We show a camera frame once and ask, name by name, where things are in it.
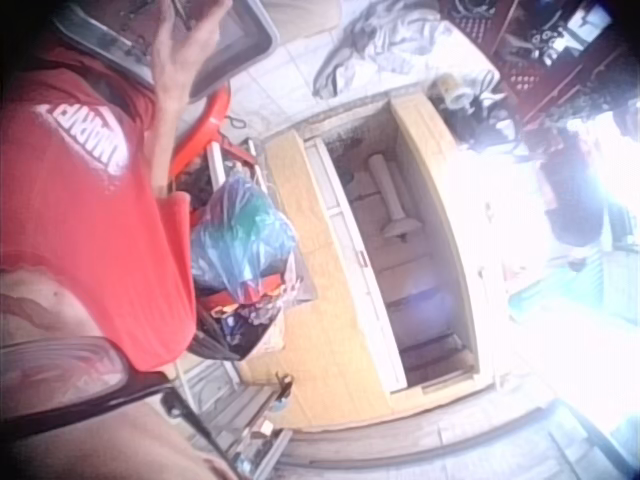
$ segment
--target transparent plastic bag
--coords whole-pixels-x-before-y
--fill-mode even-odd
[[[253,303],[264,293],[261,278],[283,272],[295,244],[289,220],[235,173],[214,192],[191,234],[193,278],[200,288],[227,290],[238,303]]]

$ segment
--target tiled wall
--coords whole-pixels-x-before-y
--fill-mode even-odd
[[[374,95],[403,85],[428,81],[438,72],[468,68],[469,54],[462,48],[475,47],[459,32],[438,42],[432,56],[436,68],[417,76],[378,72],[374,67],[370,76],[358,87],[332,98],[313,97],[313,79],[329,52],[340,41],[344,27],[357,17],[370,0],[343,0],[342,25],[331,32],[299,39],[280,46],[268,58],[231,79],[232,103],[230,114],[245,120],[246,129],[234,129],[227,123],[223,132],[232,141],[248,136],[264,138],[315,114],[353,100]],[[187,118],[197,117],[202,104],[193,105]]]

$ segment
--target crumpled cloth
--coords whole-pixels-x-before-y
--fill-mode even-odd
[[[336,97],[372,67],[410,74],[424,65],[440,24],[437,0],[372,3],[345,28],[342,41],[320,67],[313,82],[314,96]]]

